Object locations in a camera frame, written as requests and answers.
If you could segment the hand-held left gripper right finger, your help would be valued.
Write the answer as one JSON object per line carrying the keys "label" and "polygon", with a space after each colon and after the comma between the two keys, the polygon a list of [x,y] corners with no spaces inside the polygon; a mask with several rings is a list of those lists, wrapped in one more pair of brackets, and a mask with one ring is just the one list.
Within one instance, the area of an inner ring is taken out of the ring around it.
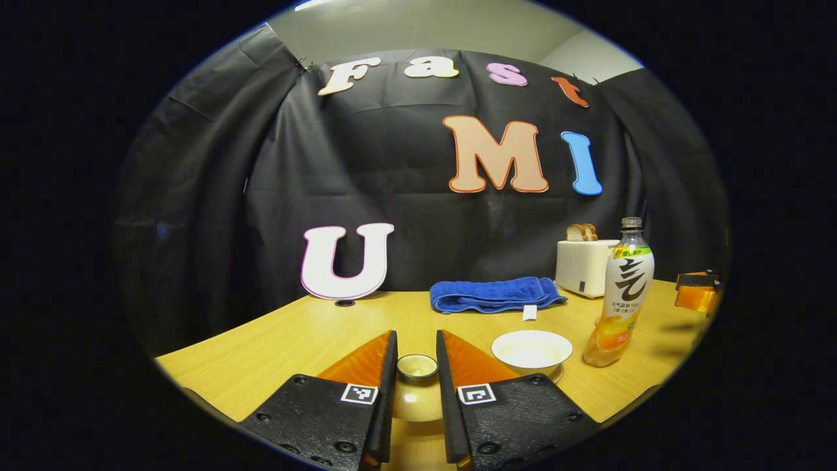
{"label": "hand-held left gripper right finger", "polygon": [[523,471],[598,432],[547,375],[521,375],[445,329],[436,334],[447,462],[458,471]]}

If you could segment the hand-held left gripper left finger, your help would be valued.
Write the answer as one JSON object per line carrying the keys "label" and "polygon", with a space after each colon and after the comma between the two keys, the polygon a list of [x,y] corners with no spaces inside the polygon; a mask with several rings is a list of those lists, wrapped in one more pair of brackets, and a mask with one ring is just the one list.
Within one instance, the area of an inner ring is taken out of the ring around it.
{"label": "hand-held left gripper left finger", "polygon": [[380,471],[390,459],[397,357],[388,330],[317,375],[291,375],[241,426],[326,471]]}

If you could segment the cream teacup lid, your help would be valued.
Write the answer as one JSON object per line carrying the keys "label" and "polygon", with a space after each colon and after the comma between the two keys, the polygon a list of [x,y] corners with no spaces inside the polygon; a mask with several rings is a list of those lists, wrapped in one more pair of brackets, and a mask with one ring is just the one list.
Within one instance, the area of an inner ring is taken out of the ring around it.
{"label": "cream teacup lid", "polygon": [[394,417],[414,423],[442,419],[439,365],[427,355],[404,355],[396,362]]}

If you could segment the plastic water bottle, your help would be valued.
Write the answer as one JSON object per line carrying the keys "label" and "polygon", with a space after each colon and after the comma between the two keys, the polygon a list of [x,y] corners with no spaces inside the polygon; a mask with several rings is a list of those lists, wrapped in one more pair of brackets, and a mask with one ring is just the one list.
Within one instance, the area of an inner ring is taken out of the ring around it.
{"label": "plastic water bottle", "polygon": [[622,218],[621,233],[607,261],[603,311],[582,354],[589,366],[610,366],[627,351],[654,277],[655,257],[641,218]]}

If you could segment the white teacup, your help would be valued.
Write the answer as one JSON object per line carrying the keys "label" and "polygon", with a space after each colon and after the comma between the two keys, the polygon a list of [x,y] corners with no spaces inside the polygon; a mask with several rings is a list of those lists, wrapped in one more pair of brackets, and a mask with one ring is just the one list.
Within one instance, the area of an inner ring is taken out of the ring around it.
{"label": "white teacup", "polygon": [[521,375],[542,374],[564,364],[573,354],[572,343],[562,335],[536,329],[506,333],[491,343],[491,353]]}

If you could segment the white toaster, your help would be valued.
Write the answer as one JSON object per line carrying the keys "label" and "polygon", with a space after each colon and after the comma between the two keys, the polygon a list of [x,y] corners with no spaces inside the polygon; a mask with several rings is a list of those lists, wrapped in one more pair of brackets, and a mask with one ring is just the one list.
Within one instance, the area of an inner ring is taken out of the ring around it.
{"label": "white toaster", "polygon": [[586,298],[603,297],[605,272],[618,239],[557,241],[554,283]]}

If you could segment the blue folded towel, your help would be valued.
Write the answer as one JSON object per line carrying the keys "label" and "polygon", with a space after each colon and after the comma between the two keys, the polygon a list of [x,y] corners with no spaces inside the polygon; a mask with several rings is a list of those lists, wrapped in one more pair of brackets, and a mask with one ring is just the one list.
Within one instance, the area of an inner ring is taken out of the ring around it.
{"label": "blue folded towel", "polygon": [[442,314],[494,314],[568,302],[552,279],[535,275],[506,281],[440,281],[430,287],[428,295],[431,307]]}

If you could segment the black backdrop cloth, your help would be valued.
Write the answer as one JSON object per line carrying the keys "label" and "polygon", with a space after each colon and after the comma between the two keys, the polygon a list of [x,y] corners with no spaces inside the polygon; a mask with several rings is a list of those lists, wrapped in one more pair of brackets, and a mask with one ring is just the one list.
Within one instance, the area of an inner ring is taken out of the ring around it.
{"label": "black backdrop cloth", "polygon": [[384,291],[556,269],[573,223],[616,238],[640,217],[657,267],[723,271],[726,191],[709,144],[646,69],[589,84],[487,52],[419,48],[305,71],[263,25],[215,52],[141,126],[119,178],[114,258],[152,357],[305,295],[304,233],[342,227],[333,269]]}

